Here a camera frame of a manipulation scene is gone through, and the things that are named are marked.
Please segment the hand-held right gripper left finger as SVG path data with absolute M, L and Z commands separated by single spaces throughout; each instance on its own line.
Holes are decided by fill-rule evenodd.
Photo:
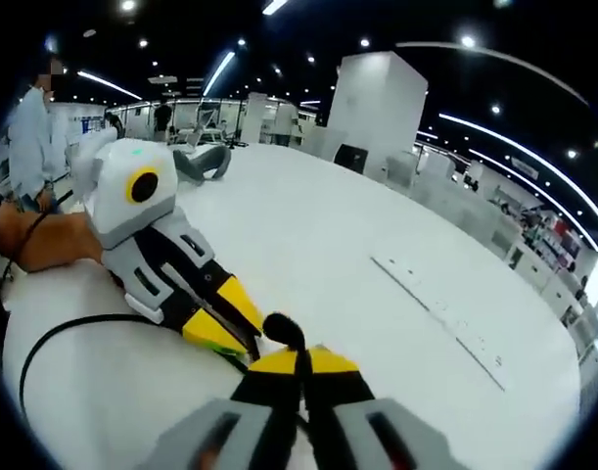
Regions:
M 228 399 L 213 399 L 164 431 L 146 469 L 285 469 L 298 429 L 297 354 L 280 350 L 246 371 Z

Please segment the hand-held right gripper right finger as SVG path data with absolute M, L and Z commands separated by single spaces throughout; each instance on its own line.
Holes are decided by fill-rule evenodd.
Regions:
M 446 436 L 394 399 L 378 399 L 357 365 L 318 346 L 305 376 L 309 439 L 320 469 L 464 469 Z

